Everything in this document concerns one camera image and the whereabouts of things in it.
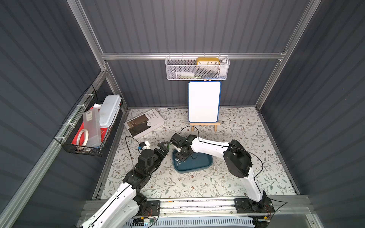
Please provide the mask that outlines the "teal plastic tray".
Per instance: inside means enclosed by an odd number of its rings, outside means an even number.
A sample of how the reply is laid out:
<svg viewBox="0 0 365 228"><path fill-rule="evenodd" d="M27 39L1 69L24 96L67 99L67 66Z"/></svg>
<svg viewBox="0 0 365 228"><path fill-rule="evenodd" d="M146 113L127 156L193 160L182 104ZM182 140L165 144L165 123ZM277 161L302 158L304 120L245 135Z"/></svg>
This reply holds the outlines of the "teal plastic tray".
<svg viewBox="0 0 365 228"><path fill-rule="evenodd" d="M173 150L173 166L178 173L190 173L209 168L213 164L213 157L208 154L195 153L185 161L176 156L177 150Z"/></svg>

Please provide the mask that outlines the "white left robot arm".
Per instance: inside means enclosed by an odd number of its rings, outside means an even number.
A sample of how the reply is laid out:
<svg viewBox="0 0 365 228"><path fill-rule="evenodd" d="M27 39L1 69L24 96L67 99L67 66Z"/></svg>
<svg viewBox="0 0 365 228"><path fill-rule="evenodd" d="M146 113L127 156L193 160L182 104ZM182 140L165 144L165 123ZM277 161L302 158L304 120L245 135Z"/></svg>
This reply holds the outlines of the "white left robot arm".
<svg viewBox="0 0 365 228"><path fill-rule="evenodd" d="M160 142L153 150L148 142L140 143L139 147L142 151L138 161L122 184L94 215L80 225L81 228L121 228L132 217L145 213L147 197L140 191L167 156L169 142Z"/></svg>

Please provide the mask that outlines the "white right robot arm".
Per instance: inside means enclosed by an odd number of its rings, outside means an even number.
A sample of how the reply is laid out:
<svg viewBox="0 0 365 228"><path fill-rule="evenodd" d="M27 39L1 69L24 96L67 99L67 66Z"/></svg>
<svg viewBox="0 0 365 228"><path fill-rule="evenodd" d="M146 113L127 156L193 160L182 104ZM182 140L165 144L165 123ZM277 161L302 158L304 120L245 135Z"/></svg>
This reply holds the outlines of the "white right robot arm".
<svg viewBox="0 0 365 228"><path fill-rule="evenodd" d="M193 153L207 154L224 160L228 171L240 178L248 198L255 203L265 201L266 193L256 182L252 157L237 140L215 142L202 139L198 135L183 137L174 134L170 143L177 150L176 156L181 162L186 161Z"/></svg>

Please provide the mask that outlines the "translucent plastic box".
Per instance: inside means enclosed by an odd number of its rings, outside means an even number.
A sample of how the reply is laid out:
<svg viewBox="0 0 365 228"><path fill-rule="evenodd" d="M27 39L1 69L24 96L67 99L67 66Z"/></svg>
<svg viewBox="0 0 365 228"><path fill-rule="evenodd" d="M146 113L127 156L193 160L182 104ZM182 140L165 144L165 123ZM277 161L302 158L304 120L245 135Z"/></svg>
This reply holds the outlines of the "translucent plastic box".
<svg viewBox="0 0 365 228"><path fill-rule="evenodd" d="M99 110L90 109L83 114L84 129L88 130L89 138L87 147L99 147L101 145L101 127L99 123Z"/></svg>

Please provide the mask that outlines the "small wooden easel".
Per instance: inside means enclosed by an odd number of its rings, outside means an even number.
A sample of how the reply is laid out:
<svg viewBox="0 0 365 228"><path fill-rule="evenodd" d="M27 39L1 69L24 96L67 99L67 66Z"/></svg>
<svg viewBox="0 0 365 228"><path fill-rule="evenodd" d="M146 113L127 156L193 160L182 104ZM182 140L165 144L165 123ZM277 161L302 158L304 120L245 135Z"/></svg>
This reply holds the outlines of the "small wooden easel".
<svg viewBox="0 0 365 228"><path fill-rule="evenodd" d="M215 122L215 123L189 123L189 125L191 126L191 128L193 128L193 126L214 126L214 131L217 132L218 126L220 126L221 124L219 122Z"/></svg>

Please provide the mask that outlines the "interior design trends magazine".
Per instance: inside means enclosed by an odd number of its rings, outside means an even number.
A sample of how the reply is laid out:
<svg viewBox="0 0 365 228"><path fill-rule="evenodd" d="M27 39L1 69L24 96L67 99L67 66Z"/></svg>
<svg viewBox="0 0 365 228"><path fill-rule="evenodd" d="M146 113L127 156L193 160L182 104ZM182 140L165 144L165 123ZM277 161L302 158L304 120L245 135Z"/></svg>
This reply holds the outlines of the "interior design trends magazine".
<svg viewBox="0 0 365 228"><path fill-rule="evenodd" d="M125 122L124 125L131 137L139 139L163 126L164 119L156 109L151 109Z"/></svg>

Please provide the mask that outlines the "blue framed whiteboard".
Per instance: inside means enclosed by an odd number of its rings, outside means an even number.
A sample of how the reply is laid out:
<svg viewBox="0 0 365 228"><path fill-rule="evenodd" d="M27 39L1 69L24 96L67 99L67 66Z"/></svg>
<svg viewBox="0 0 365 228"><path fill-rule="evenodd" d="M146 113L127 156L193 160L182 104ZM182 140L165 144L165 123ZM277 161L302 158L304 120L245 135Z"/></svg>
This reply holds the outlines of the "blue framed whiteboard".
<svg viewBox="0 0 365 228"><path fill-rule="evenodd" d="M188 84L188 119L191 123L216 123L219 120L220 81L191 81Z"/></svg>

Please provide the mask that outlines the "white plastic case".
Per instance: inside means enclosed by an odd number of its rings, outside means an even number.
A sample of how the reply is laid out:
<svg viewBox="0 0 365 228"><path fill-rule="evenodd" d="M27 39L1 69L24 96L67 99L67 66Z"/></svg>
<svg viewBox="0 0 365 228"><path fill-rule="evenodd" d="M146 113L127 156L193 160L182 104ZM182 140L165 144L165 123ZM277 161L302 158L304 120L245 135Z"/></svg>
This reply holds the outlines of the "white plastic case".
<svg viewBox="0 0 365 228"><path fill-rule="evenodd" d="M109 128L118 113L122 98L120 95L108 95L105 97L99 110L99 123L101 128Z"/></svg>

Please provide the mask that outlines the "white tape roll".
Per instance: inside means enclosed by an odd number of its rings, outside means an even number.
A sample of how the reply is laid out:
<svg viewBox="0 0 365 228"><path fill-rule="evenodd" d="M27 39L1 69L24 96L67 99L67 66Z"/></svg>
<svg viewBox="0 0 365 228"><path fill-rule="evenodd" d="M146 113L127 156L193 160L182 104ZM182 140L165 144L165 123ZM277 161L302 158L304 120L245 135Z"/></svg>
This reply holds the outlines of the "white tape roll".
<svg viewBox="0 0 365 228"><path fill-rule="evenodd" d="M86 146L86 144L88 142L88 138L89 138L88 130L81 129L80 132L78 133L76 145L77 146Z"/></svg>

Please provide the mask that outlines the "yellow clock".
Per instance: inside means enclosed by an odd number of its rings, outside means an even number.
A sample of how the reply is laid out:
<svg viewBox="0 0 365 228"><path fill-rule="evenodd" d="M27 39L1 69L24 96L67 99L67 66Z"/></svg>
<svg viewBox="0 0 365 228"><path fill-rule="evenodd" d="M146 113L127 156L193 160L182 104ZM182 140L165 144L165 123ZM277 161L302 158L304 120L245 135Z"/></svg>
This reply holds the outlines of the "yellow clock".
<svg viewBox="0 0 365 228"><path fill-rule="evenodd" d="M197 66L208 66L208 65L220 65L220 60L217 57L199 57L196 60L196 65Z"/></svg>

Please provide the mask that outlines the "white mesh wall basket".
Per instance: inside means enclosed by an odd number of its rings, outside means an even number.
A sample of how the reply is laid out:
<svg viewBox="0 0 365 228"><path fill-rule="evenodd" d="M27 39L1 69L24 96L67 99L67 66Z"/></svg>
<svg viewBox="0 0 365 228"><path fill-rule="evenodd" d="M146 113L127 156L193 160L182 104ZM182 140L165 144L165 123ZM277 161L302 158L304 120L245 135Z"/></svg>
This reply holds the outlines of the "white mesh wall basket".
<svg viewBox="0 0 365 228"><path fill-rule="evenodd" d="M165 59L166 78L170 81L223 81L227 79L230 59L219 58L220 65L197 66L197 59Z"/></svg>

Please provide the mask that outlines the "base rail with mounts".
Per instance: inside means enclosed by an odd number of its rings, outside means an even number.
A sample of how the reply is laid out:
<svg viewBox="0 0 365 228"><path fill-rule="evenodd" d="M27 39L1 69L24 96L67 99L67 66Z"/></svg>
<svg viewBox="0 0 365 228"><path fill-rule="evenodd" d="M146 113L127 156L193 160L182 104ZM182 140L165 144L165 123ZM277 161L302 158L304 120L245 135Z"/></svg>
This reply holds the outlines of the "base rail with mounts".
<svg viewBox="0 0 365 228"><path fill-rule="evenodd" d="M314 207L306 195L274 195L271 215L310 214ZM236 197L160 199L159 218L238 216Z"/></svg>

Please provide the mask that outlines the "aluminium frame rail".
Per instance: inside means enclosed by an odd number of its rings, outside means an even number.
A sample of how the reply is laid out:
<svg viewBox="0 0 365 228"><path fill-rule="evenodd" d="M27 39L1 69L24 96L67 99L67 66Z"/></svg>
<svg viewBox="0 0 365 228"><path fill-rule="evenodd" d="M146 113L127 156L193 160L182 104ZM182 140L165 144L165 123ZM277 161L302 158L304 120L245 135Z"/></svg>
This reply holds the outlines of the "aluminium frame rail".
<svg viewBox="0 0 365 228"><path fill-rule="evenodd" d="M104 53L103 60L163 60L229 58L232 60L282 60L286 53Z"/></svg>

